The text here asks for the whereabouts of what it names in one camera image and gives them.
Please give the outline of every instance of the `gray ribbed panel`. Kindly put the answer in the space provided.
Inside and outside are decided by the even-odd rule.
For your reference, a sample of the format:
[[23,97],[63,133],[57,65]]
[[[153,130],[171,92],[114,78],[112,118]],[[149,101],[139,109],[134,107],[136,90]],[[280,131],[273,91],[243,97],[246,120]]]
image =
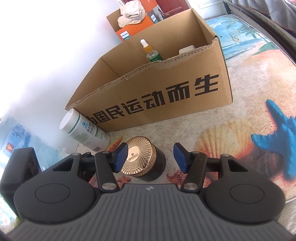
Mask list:
[[195,194],[174,184],[126,184],[104,194],[83,217],[60,225],[23,222],[8,235],[13,241],[279,241],[292,235],[277,222],[242,226],[206,209]]

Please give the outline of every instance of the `blue logo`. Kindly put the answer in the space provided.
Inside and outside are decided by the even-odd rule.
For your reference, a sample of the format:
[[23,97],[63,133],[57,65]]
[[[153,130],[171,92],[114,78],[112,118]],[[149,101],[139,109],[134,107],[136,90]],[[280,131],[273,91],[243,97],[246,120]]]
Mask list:
[[82,126],[87,130],[88,123],[86,123],[86,122],[84,121],[84,122],[82,122]]

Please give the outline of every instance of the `cardboard box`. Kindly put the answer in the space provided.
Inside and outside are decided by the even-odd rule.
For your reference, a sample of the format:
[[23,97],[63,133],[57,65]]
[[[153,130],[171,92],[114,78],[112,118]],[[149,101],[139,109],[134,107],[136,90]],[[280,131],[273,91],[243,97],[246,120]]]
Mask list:
[[[166,60],[149,63],[141,39]],[[178,54],[179,49],[190,45],[197,49]],[[103,55],[66,110],[75,108],[110,132],[231,102],[219,38],[195,10],[189,9],[137,33]]]
[[114,32],[116,32],[116,34],[122,41],[129,39],[131,36],[135,35],[136,33],[163,20],[162,15],[164,14],[161,8],[158,6],[156,0],[140,0],[140,2],[142,3],[147,13],[144,20],[141,21],[140,23],[129,24],[124,28],[119,27],[117,19],[121,16],[120,9],[118,9],[117,11],[107,16],[107,20],[112,26]]

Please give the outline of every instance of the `gray blanket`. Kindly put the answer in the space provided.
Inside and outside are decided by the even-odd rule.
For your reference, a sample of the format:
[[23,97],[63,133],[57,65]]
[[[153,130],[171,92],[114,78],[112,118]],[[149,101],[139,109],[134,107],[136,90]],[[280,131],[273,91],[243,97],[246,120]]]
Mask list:
[[296,6],[293,0],[230,0],[235,5],[253,8],[270,16],[284,29],[296,33]]

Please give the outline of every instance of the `white lid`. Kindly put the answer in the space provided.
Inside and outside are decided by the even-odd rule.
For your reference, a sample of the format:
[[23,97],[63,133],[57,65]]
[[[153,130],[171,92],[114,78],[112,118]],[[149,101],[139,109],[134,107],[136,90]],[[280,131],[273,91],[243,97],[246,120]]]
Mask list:
[[64,116],[61,124],[59,125],[59,129],[68,134],[75,126],[78,118],[79,112],[77,110],[69,110],[68,113]]
[[143,45],[144,48],[148,46],[148,43],[144,39],[141,39],[141,44]]
[[179,54],[181,54],[181,53],[186,53],[186,52],[188,52],[188,51],[190,51],[190,50],[193,50],[193,49],[195,49],[195,46],[194,46],[194,45],[190,45],[190,46],[188,46],[188,47],[185,47],[185,48],[180,49],[180,50],[179,50]]

